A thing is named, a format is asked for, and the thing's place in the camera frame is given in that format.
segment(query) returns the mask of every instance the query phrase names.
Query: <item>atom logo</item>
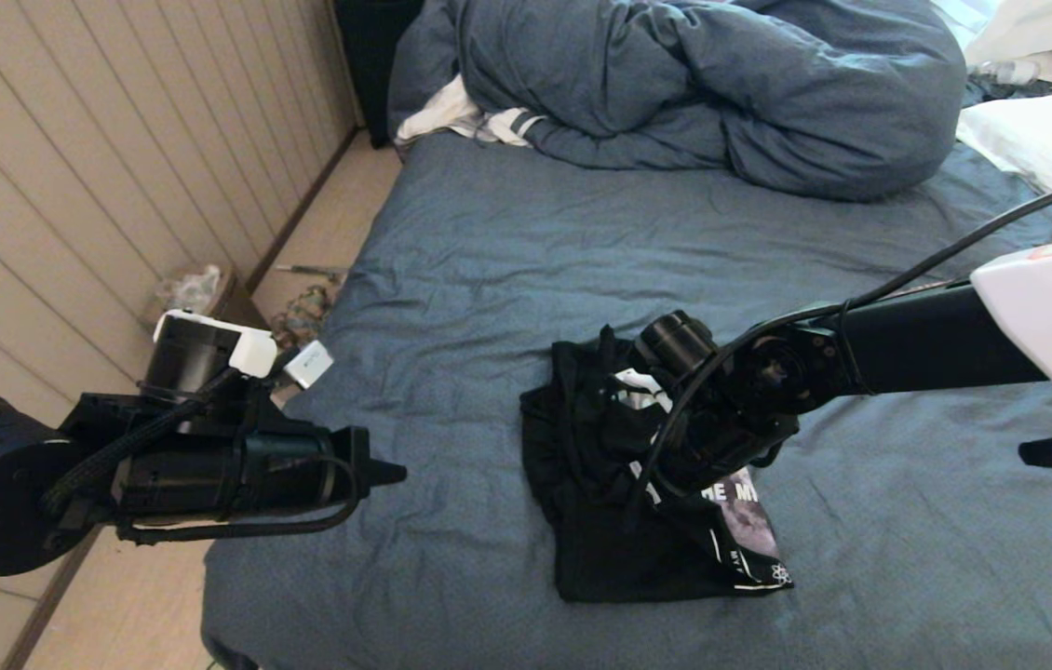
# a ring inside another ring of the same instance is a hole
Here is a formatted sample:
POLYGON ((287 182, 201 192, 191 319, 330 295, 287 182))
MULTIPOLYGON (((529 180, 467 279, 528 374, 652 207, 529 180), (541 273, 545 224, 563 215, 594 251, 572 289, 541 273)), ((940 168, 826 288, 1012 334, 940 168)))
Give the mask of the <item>atom logo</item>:
POLYGON ((772 571, 770 571, 770 576, 775 577, 775 581, 781 583, 781 585, 786 585, 790 581, 790 572, 787 572, 787 569, 782 564, 773 567, 772 571))

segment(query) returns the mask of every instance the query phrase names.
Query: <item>baseboard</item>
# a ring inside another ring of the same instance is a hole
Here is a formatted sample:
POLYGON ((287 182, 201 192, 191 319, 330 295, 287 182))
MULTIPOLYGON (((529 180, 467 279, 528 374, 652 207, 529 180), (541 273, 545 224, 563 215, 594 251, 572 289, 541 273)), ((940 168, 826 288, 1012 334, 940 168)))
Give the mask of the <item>baseboard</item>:
POLYGON ((299 206, 288 218, 287 223, 282 226, 282 230, 279 230, 279 235, 274 241, 270 242, 269 249, 265 250, 265 255, 262 256, 262 260, 257 263, 257 267, 254 271, 249 272, 248 281, 245 283, 245 289, 252 293, 257 291, 257 286, 262 284, 262 279, 265 277, 265 272, 270 270, 270 266, 274 264, 275 259, 279 258, 279 251, 282 247, 287 244, 290 240, 290 235, 296 231, 299 222, 302 217, 305 216, 306 209, 310 208, 310 204, 315 202, 315 196, 319 196, 319 191, 323 188, 323 183, 327 182, 327 178, 331 175, 331 170, 336 169, 336 165, 340 164, 340 158, 344 157, 344 153, 347 151, 348 147, 352 145, 352 142, 357 140, 357 134, 360 133, 359 127, 353 127, 347 137, 344 137, 344 141, 340 141, 340 147, 336 149, 335 154, 331 154, 331 158, 327 161, 327 164, 323 166, 323 170, 320 171, 319 177, 315 178, 315 182, 310 185, 306 194, 303 195, 302 200, 300 200, 299 206))
MULTIPOLYGON (((87 559, 87 552, 92 551, 98 536, 100 536, 100 529, 93 530, 92 533, 87 533, 87 537, 84 537, 82 543, 70 550, 70 553, 63 556, 58 572, 55 572, 54 577, 50 577, 50 583, 45 587, 42 597, 37 598, 34 613, 28 615, 28 621, 20 630, 20 635, 17 636, 17 642, 13 645, 4 664, 1 665, 1 670, 23 669, 25 663, 28 662, 28 654, 34 652, 37 641, 41 639, 42 633, 45 631, 45 625, 50 623, 50 616, 58 609, 59 602, 62 602, 62 595, 66 593, 67 586, 70 586, 70 581, 75 580, 80 565, 83 565, 83 560, 87 559)), ((117 604, 110 603, 109 606, 115 607, 117 604)))

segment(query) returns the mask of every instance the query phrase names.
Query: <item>floor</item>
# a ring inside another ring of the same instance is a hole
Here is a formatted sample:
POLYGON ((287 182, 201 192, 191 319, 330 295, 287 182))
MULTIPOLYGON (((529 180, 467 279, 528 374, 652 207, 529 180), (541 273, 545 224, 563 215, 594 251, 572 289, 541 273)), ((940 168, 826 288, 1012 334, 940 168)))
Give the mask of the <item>floor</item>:
MULTIPOLYGON (((401 164, 361 133, 276 264, 348 266, 401 164)), ((320 277, 270 270, 254 293, 270 318, 320 277)), ((199 641, 203 554, 210 543, 135 547, 104 529, 25 665, 31 670, 207 670, 199 641)))

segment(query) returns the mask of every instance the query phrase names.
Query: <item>white connector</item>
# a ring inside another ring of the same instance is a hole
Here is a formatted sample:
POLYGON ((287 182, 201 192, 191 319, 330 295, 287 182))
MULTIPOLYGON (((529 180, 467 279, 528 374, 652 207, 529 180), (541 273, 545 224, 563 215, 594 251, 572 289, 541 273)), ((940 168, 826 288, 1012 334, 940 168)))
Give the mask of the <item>white connector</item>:
POLYGON ((288 362, 283 369, 297 384, 309 389, 317 379, 327 372, 327 368, 330 368, 333 362, 331 354, 327 352, 327 347, 317 340, 306 344, 303 351, 299 351, 299 356, 288 362))
POLYGON ((184 321, 201 323, 203 326, 240 332, 237 347, 232 349, 231 357, 228 358, 228 365, 249 377, 269 377, 270 370, 274 368, 274 361, 279 357, 279 344, 275 343, 269 330, 237 326, 236 323, 201 317, 201 314, 190 313, 188 310, 168 310, 161 319, 158 319, 158 325, 155 327, 155 343, 161 336, 161 327, 166 323, 166 319, 184 319, 184 321))

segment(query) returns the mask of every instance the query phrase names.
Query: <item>crumpled duvet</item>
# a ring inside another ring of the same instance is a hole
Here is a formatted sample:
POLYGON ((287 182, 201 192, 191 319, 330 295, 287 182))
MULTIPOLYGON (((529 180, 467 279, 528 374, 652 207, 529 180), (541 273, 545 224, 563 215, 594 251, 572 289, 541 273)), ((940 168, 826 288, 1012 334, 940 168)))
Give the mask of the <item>crumpled duvet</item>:
POLYGON ((951 151, 965 61, 927 0, 428 0, 399 43, 399 127, 457 76, 523 139, 594 168, 723 166, 868 200, 951 151))

